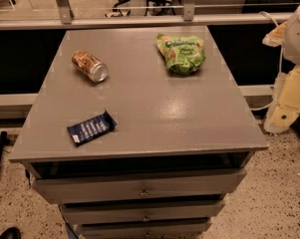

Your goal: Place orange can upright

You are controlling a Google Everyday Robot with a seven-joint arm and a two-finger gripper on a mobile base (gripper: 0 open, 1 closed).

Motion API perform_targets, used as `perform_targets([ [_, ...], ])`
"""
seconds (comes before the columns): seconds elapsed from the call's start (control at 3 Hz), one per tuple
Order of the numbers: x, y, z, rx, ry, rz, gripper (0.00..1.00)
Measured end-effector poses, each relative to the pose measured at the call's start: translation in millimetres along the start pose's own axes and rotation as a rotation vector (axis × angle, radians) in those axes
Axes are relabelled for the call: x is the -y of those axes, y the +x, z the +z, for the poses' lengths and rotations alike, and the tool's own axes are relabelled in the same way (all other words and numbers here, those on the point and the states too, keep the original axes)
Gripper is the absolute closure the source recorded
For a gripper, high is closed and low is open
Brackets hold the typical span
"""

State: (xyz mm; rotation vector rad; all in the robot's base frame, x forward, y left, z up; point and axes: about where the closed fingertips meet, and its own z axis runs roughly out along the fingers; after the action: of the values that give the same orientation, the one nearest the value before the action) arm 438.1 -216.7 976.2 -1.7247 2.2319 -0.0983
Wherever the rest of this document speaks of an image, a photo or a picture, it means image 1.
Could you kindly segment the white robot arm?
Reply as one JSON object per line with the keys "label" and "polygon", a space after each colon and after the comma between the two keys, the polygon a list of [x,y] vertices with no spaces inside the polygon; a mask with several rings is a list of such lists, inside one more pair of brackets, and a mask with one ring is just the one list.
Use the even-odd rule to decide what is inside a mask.
{"label": "white robot arm", "polygon": [[284,29],[277,27],[263,42],[269,44],[274,36],[282,37],[283,57],[295,65],[288,74],[278,74],[264,122],[267,132],[281,133],[300,116],[300,5],[284,24]]}

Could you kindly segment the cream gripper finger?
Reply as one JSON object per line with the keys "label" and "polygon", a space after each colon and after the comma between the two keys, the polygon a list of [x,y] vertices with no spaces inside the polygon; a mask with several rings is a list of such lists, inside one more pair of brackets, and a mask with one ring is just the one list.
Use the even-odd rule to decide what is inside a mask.
{"label": "cream gripper finger", "polygon": [[262,43],[269,47],[278,47],[283,44],[284,41],[284,33],[286,29],[287,23],[283,22],[278,25],[275,29],[265,35],[262,40]]}
{"label": "cream gripper finger", "polygon": [[281,133],[300,116],[300,65],[288,74],[278,74],[272,99],[263,127],[269,133]]}

